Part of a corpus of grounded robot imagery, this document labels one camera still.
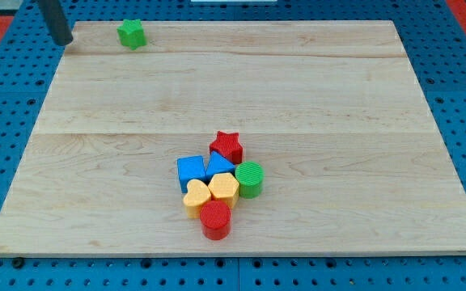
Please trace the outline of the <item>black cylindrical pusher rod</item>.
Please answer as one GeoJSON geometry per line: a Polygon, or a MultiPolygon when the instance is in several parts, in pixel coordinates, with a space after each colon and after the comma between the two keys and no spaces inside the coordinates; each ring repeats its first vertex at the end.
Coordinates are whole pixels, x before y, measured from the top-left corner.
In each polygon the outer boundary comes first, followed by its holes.
{"type": "Polygon", "coordinates": [[[58,46],[70,44],[74,38],[61,2],[59,0],[37,0],[37,4],[53,43],[58,46]]]}

